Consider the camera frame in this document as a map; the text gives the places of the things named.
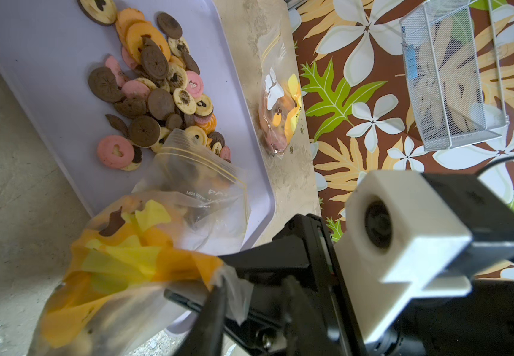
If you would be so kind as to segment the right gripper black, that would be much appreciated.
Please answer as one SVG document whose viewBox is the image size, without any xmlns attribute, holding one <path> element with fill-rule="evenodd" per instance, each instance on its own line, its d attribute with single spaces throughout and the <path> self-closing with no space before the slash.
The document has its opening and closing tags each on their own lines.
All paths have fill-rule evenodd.
<svg viewBox="0 0 514 356">
<path fill-rule="evenodd" d="M 273 238 L 227 255 L 253 284 L 248 317 L 227 289 L 172 284 L 166 298 L 197 314 L 178 355 L 219 355 L 224 336 L 249 355 L 514 355 L 514 281 L 475 280 L 464 298 L 418 298 L 373 342 L 360 334 L 327 226 L 296 215 Z"/>
</svg>

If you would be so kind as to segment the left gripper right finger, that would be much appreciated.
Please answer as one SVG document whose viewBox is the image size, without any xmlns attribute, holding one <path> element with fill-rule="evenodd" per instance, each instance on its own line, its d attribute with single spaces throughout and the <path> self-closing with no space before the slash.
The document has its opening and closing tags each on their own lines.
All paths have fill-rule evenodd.
<svg viewBox="0 0 514 356">
<path fill-rule="evenodd" d="M 295 277 L 282 282 L 283 335 L 286 355 L 341 355 L 340 348 L 328 338 L 321 315 Z"/>
</svg>

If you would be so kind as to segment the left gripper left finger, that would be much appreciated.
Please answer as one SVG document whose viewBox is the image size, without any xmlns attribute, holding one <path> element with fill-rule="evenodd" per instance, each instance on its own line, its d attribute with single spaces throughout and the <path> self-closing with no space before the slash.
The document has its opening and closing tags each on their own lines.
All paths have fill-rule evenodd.
<svg viewBox="0 0 514 356">
<path fill-rule="evenodd" d="M 174 356 L 220 355 L 223 344 L 227 291 L 224 286 L 214 287 L 199 313 L 189 335 Z"/>
</svg>

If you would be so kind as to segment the ziploc bag with brown items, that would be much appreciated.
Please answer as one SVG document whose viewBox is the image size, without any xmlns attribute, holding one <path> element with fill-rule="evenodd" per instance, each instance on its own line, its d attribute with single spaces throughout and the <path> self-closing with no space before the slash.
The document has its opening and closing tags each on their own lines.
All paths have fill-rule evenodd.
<svg viewBox="0 0 514 356">
<path fill-rule="evenodd" d="M 245 240 L 247 182 L 222 150 L 173 131 L 132 193 L 92 218 L 72 244 L 28 353 L 127 355 L 184 314 L 164 296 L 176 281 L 205 292 L 226 286 L 227 316 L 243 323 L 253 287 L 224 256 Z"/>
</svg>

